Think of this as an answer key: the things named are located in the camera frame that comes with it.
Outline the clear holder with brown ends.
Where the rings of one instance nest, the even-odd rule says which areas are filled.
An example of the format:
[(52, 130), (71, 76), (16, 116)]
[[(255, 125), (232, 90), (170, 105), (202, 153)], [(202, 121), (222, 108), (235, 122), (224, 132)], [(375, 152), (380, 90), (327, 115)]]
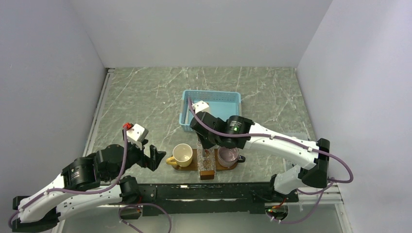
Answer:
[(215, 154), (213, 150), (202, 147), (197, 149), (197, 170), (202, 181), (213, 180), (216, 173)]

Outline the mauve ceramic cup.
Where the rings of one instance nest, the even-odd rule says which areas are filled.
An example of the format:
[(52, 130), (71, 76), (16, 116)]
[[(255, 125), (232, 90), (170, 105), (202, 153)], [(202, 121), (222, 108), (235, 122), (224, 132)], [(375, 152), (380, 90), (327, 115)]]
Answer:
[(240, 151), (238, 148), (225, 148), (219, 147), (218, 148), (218, 163), (226, 168), (230, 168), (237, 163), (244, 163), (246, 158), (240, 155)]

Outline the yellow ceramic mug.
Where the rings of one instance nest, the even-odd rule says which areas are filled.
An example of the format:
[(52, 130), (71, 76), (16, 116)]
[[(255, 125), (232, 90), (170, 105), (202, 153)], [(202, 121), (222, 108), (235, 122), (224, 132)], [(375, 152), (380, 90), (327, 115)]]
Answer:
[(188, 167), (193, 159), (193, 150), (188, 144), (178, 144), (172, 150), (172, 156), (166, 159), (171, 166)]

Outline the brown oval wooden tray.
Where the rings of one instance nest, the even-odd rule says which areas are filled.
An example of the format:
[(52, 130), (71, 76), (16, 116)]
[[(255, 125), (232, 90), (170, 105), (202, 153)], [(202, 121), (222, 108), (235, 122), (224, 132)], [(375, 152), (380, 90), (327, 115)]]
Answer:
[(209, 150), (206, 155), (200, 154), (199, 156), (195, 156), (197, 149), (193, 149), (193, 158), (192, 162), (187, 167), (181, 167), (175, 164), (171, 164), (171, 166), (179, 171), (223, 171), (223, 170), (233, 170), (237, 165), (238, 162), (235, 162), (230, 167), (222, 166), (218, 161), (218, 150), (215, 149), (214, 151)]

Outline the light blue plastic basket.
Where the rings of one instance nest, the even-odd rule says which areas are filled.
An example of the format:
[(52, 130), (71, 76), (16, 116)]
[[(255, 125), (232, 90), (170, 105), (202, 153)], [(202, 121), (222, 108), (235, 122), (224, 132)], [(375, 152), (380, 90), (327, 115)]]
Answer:
[(222, 120), (230, 116), (241, 115), (241, 95), (238, 92), (185, 90), (182, 94), (182, 110), (179, 115), (179, 124), (185, 132), (192, 132), (189, 124), (193, 114), (189, 110), (188, 98), (193, 103), (204, 101), (210, 106), (211, 114)]

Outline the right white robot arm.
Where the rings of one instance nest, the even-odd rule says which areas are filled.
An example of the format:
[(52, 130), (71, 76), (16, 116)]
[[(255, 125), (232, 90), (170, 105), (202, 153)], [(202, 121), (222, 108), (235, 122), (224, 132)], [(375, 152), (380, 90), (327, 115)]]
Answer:
[(268, 196), (280, 201), (290, 192), (309, 186), (326, 188), (328, 159), (320, 144), (328, 140), (306, 141), (271, 131), (253, 120), (231, 116), (226, 121), (207, 112), (198, 112), (190, 122), (202, 146), (257, 150), (295, 163), (295, 167), (277, 174), (268, 187)]

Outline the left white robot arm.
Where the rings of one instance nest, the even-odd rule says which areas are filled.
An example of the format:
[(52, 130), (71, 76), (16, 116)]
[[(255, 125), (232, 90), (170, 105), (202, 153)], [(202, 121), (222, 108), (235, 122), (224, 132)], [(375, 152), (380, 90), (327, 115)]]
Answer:
[(40, 233), (86, 209), (149, 200), (135, 177), (123, 176), (133, 165), (155, 171), (166, 152), (153, 145), (149, 152), (147, 156), (144, 148), (125, 141), (124, 146), (112, 144), (75, 159), (36, 194), (13, 199), (15, 213), (9, 219), (9, 227), (15, 233)]

